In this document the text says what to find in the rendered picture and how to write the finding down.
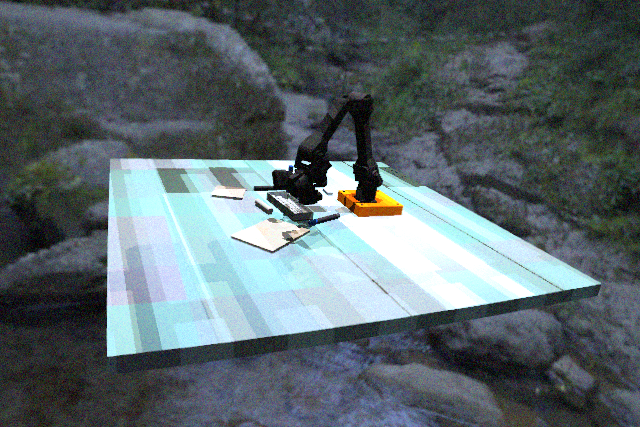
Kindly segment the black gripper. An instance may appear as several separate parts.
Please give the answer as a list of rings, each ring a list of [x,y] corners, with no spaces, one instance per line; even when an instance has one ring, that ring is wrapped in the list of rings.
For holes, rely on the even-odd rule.
[[[272,172],[273,186],[275,190],[283,190],[286,188],[286,182],[288,181],[288,177],[293,175],[293,171],[286,171],[285,169],[276,169]],[[316,188],[323,188],[327,186],[327,175],[324,178],[313,182],[313,184],[317,183]]]

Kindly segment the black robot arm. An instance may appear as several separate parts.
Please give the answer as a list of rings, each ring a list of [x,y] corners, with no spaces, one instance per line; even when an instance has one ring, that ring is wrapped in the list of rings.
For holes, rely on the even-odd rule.
[[[316,129],[299,145],[294,168],[298,171],[288,177],[286,188],[303,205],[314,205],[323,199],[318,185],[313,184],[325,177],[332,167],[324,156],[328,141],[349,111],[354,119],[358,159],[352,165],[355,181],[358,181],[355,198],[361,203],[377,203],[377,187],[383,183],[378,164],[372,156],[370,116],[374,111],[371,95],[351,92],[336,97],[333,105]],[[324,158],[324,159],[323,159]],[[302,163],[302,160],[310,164]]]

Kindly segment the grey keyboard with white letter keys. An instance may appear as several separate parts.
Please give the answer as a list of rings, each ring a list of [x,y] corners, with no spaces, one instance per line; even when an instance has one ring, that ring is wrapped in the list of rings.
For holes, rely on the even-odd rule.
[[[298,202],[286,191],[267,192],[266,199],[293,221],[313,220],[314,211]]]

